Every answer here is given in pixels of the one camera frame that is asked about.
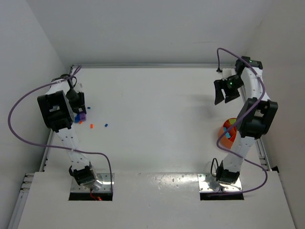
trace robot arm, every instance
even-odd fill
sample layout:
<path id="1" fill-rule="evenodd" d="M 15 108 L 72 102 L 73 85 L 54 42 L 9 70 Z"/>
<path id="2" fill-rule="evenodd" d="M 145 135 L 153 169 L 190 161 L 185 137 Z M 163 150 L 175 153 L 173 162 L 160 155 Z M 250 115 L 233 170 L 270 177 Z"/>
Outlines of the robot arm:
<path id="1" fill-rule="evenodd" d="M 73 127 L 75 114 L 86 113 L 84 93 L 75 91 L 72 80 L 62 81 L 70 75 L 64 74 L 52 81 L 53 84 L 45 95 L 37 98 L 43 120 L 63 142 L 65 147 L 76 149 L 79 144 Z M 79 185 L 92 188 L 96 180 L 93 167 L 86 155 L 67 150 L 71 160 L 69 173 Z"/>
<path id="2" fill-rule="evenodd" d="M 258 73 L 257 76 L 255 76 L 251 69 L 246 68 L 242 61 L 237 60 L 235 65 L 236 75 L 214 82 L 216 91 L 215 104 L 218 104 L 224 99 L 221 89 L 226 94 L 225 102 L 227 103 L 239 97 L 237 89 L 244 85 L 247 101 L 237 119 L 250 109 L 263 92 L 262 86 L 257 80 L 257 77 L 262 79 L 262 63 L 252 61 L 250 57 L 242 58 L 253 66 Z M 277 103 L 272 102 L 267 93 L 265 93 L 260 103 L 236 126 L 236 138 L 231 150 L 243 158 L 228 154 L 217 168 L 217 181 L 227 184 L 233 184 L 237 181 L 244 158 L 257 139 L 268 132 L 277 108 Z"/>

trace white tabletop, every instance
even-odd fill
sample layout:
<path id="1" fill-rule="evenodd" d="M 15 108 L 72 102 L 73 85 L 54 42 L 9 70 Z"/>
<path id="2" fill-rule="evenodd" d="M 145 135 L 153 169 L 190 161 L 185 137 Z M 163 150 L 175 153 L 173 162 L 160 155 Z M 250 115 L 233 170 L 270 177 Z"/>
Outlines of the white tabletop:
<path id="1" fill-rule="evenodd" d="M 226 155 L 216 147 L 219 128 L 243 107 L 241 97 L 214 105 L 215 69 L 82 69 L 77 77 L 91 107 L 74 125 L 79 149 L 107 154 L 114 172 L 208 172 Z M 52 143 L 62 145 L 57 136 Z M 108 171 L 102 156 L 89 158 Z M 259 163 L 256 146 L 248 159 Z M 50 150 L 46 171 L 69 167 L 63 150 Z"/>
<path id="2" fill-rule="evenodd" d="M 51 149 L 19 229 L 294 228 L 276 172 L 245 200 L 200 201 L 192 173 L 208 172 L 213 157 L 225 157 L 215 145 L 217 131 L 243 106 L 241 98 L 214 105 L 215 69 L 82 69 L 77 77 L 91 107 L 87 121 L 75 125 L 79 148 L 109 156 L 113 201 L 68 201 L 70 162 L 64 150 Z M 52 143 L 61 141 L 55 136 Z M 108 172 L 102 156 L 89 158 Z M 247 158 L 259 163 L 255 146 Z M 244 190 L 263 180 L 260 169 L 243 164 Z"/>

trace metal mounting plate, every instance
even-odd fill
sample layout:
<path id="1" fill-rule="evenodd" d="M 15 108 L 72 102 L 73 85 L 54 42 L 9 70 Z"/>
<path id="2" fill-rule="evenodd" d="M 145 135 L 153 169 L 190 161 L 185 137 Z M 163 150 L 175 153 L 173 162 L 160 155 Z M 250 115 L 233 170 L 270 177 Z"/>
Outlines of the metal mounting plate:
<path id="1" fill-rule="evenodd" d="M 240 192 L 242 191 L 242 183 L 240 178 L 235 184 L 228 185 L 216 181 L 216 179 L 209 173 L 198 174 L 199 192 L 200 193 L 215 193 L 215 192 Z"/>
<path id="2" fill-rule="evenodd" d="M 111 183 L 110 183 L 110 173 L 97 173 L 97 185 L 96 187 L 100 187 L 99 189 L 96 188 L 93 190 L 93 193 L 111 193 Z M 114 185 L 114 174 L 112 174 L 112 186 Z M 90 193 L 90 189 L 81 185 L 79 186 L 75 179 L 72 180 L 71 184 L 71 193 Z"/>

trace red wire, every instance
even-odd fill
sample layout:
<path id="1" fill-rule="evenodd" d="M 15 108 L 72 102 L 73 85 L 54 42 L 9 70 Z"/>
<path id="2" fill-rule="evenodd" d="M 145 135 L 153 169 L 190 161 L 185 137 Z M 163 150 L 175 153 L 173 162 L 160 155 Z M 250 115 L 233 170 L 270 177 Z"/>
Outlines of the red wire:
<path id="1" fill-rule="evenodd" d="M 90 197 L 92 197 L 94 200 L 97 200 L 97 199 L 95 198 L 95 196 L 92 195 L 92 189 L 90 189 Z"/>

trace purple block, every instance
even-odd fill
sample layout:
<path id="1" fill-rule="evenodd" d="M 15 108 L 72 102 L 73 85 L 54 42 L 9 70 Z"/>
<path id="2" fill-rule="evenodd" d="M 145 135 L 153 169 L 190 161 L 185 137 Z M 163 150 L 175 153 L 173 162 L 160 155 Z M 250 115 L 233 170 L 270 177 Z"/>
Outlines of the purple block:
<path id="1" fill-rule="evenodd" d="M 86 121 L 86 114 L 84 112 L 80 112 L 80 121 Z"/>

